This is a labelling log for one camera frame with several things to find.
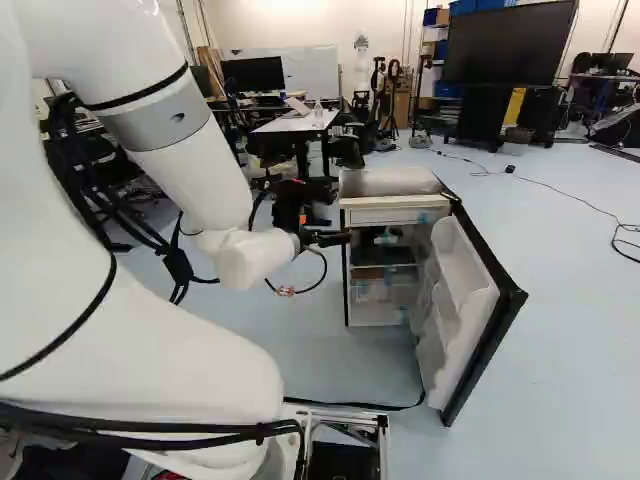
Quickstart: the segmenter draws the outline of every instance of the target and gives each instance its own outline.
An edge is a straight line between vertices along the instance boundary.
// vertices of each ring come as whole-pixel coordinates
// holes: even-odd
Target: speaker
[[[561,96],[562,90],[556,87],[529,88],[520,108],[518,127],[533,130],[532,141],[542,143],[545,148],[553,146]]]

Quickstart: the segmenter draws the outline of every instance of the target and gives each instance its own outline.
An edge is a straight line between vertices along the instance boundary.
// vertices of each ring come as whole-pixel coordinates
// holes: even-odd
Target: white wall
[[[355,86],[356,36],[363,32],[369,38],[371,58],[400,59],[405,3],[407,17],[414,5],[409,60],[416,65],[425,0],[205,0],[221,48],[336,45],[342,91],[349,99]]]
[[[176,38],[178,44],[180,45],[180,48],[182,49],[182,52],[184,53],[185,58],[189,61],[189,63],[193,63],[191,52],[189,51],[189,47],[187,44],[182,19],[178,14],[178,4],[176,0],[157,1],[158,5],[160,5],[160,10],[162,11],[164,18],[169,24],[169,28],[171,29],[173,36]],[[192,0],[182,0],[182,4],[184,7],[184,15],[187,20],[189,35],[191,36],[191,41],[193,42],[194,48],[207,45],[202,17],[199,15],[198,9],[196,8],[197,3]]]
[[[640,0],[630,0],[612,52],[635,53],[631,68],[640,71]]]
[[[544,0],[519,0],[518,3],[536,1]],[[407,49],[410,50],[409,64],[415,67],[427,2],[408,0],[406,3],[409,11],[413,3],[412,41]],[[433,7],[448,2],[431,0],[428,3]],[[360,30],[370,39],[372,57],[400,58],[402,52],[405,0],[205,0],[205,5],[221,48],[336,44],[343,66],[343,92],[347,97],[354,86],[353,41]],[[580,1],[560,77],[567,76],[578,53],[603,51],[617,5],[618,0]],[[629,31],[632,23],[626,22]]]
[[[542,1],[548,0],[518,0],[518,4]],[[606,51],[611,27],[614,19],[619,16],[618,3],[619,0],[580,0],[575,28],[560,69],[561,78],[568,76],[577,54]]]

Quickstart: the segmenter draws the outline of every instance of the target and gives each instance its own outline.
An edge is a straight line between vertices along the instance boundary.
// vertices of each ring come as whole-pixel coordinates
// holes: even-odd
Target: desk
[[[318,135],[322,141],[322,172],[325,177],[331,177],[329,173],[329,153],[327,144],[329,142],[329,128],[340,113],[340,110],[323,110],[322,126],[315,127],[313,125],[315,117],[310,113],[306,117],[301,118],[276,118],[271,122],[256,128],[251,132],[254,135],[280,135],[291,137],[295,145],[296,161],[298,163],[298,176],[307,180],[309,178],[309,165],[307,161],[306,142],[312,140]]]
[[[633,82],[640,83],[640,77],[629,75],[591,75],[589,73],[572,73],[571,78],[583,80],[585,78],[592,80],[612,80],[614,82]]]

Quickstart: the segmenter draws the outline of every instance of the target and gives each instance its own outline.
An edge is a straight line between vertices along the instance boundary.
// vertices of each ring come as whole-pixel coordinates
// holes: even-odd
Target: large black display
[[[453,17],[442,81],[551,85],[574,11],[573,1],[559,1]]]

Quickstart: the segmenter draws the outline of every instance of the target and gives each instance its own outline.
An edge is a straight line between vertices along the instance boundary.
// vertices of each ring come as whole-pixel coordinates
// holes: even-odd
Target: whiteboard
[[[285,88],[305,90],[307,99],[340,97],[338,47],[319,45],[287,48],[223,49],[225,60],[281,57]]]

